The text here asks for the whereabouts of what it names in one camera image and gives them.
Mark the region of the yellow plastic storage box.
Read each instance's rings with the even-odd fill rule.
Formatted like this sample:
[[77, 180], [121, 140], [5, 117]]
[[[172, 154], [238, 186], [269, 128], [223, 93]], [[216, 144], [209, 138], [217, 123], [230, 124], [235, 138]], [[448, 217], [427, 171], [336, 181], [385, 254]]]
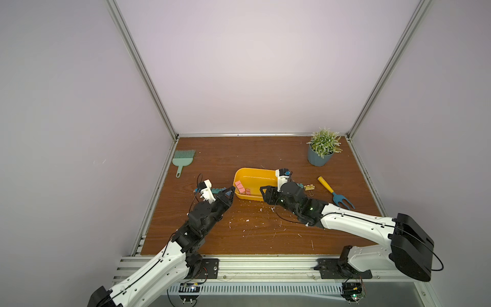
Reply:
[[235, 188], [236, 197], [242, 200], [262, 202], [263, 196], [260, 188], [268, 185], [277, 187], [276, 171], [258, 168], [241, 168], [236, 171], [234, 176], [233, 185], [235, 187], [236, 182], [240, 182], [244, 189], [250, 190], [250, 194], [244, 194]]

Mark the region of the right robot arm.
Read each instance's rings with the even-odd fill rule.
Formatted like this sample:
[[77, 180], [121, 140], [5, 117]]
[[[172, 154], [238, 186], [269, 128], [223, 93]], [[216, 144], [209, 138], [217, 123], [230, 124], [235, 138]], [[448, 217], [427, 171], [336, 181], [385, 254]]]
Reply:
[[300, 224], [346, 232], [373, 243], [344, 247], [337, 263], [342, 275], [397, 269], [414, 280], [431, 280], [434, 241], [410, 216], [380, 217], [349, 211], [308, 197], [294, 182], [280, 188], [262, 186], [260, 192], [264, 202], [290, 211]]

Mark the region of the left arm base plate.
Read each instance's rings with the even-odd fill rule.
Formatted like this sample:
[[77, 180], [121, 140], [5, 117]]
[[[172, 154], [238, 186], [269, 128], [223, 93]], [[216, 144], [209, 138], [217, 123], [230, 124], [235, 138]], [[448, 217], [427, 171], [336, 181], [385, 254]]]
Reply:
[[190, 266], [186, 278], [215, 280], [218, 278], [219, 263], [220, 260], [218, 258], [203, 258], [198, 260]]

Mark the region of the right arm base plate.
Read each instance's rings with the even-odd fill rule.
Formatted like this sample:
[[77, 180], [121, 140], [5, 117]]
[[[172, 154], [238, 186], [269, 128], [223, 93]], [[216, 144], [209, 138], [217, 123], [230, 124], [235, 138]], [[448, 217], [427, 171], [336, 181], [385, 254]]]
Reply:
[[372, 279], [370, 270], [358, 271], [345, 259], [319, 258], [314, 270], [318, 271], [322, 279]]

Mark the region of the green plastic dustpan brush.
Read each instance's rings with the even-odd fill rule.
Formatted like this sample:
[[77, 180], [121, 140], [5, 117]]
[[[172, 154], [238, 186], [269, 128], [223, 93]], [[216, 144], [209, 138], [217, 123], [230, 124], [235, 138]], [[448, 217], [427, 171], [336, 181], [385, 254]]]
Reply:
[[177, 167], [176, 178], [180, 178], [184, 167], [192, 164], [196, 151], [195, 150], [176, 150], [172, 158], [172, 164]]

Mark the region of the potted green plant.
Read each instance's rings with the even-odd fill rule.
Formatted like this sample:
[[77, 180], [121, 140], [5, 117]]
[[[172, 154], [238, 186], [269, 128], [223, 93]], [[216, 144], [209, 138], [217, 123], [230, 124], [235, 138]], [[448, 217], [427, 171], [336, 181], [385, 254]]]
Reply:
[[311, 165], [324, 166], [334, 154], [342, 153], [341, 135], [329, 129], [313, 133], [308, 142], [308, 161]]

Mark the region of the aluminium front rail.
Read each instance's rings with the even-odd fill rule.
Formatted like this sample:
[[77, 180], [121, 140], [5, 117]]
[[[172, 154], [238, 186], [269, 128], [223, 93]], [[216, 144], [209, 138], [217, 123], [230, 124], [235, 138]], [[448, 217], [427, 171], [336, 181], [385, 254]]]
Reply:
[[[203, 258], [218, 258], [218, 278], [211, 281], [264, 281], [264, 282], [320, 282], [327, 280], [345, 281], [344, 279], [322, 279], [314, 270], [319, 258], [334, 258], [328, 255], [211, 255]], [[371, 269], [372, 279], [364, 282], [414, 282], [397, 269]]]

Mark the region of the yellow blue handled tool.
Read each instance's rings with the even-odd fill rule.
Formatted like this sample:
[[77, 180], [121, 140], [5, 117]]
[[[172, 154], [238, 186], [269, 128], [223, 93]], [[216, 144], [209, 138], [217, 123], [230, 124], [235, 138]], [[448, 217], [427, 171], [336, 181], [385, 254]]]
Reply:
[[347, 210], [355, 210], [355, 206], [344, 195], [337, 194], [322, 176], [319, 176], [317, 180], [332, 194], [332, 201], [335, 205]]

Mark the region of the left controller board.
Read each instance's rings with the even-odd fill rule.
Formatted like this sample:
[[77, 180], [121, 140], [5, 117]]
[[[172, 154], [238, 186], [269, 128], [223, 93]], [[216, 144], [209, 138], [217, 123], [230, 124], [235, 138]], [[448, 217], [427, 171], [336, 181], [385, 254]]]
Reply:
[[201, 294], [202, 286], [199, 283], [181, 283], [178, 288], [178, 296], [182, 304], [194, 306]]

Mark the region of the right controller board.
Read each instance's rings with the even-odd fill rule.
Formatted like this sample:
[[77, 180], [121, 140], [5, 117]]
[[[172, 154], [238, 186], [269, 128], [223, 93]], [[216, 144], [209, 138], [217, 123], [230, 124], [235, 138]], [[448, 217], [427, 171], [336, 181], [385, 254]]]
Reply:
[[348, 303], [358, 303], [365, 298], [364, 287], [361, 283], [343, 283], [341, 286], [341, 296]]

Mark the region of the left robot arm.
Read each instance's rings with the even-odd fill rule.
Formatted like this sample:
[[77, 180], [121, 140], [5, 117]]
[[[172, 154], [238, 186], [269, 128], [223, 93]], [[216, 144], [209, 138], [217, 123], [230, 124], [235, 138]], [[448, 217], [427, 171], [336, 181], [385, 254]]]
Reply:
[[188, 220], [160, 252], [124, 281], [110, 289], [99, 287], [88, 306], [149, 306], [174, 283], [199, 275], [203, 257], [198, 250], [205, 237], [233, 204], [232, 186], [217, 194], [200, 192], [204, 200], [189, 212]]

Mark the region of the controller board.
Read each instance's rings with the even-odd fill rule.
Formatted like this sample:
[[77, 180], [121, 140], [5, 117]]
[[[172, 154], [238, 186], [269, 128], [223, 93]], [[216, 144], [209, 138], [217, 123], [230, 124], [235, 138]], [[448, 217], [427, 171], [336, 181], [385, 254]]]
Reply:
[[348, 303], [358, 303], [365, 298], [364, 287], [361, 283], [343, 283], [341, 286], [341, 296]]
[[199, 283], [181, 283], [178, 288], [178, 296], [182, 304], [194, 306], [201, 294], [202, 286]]

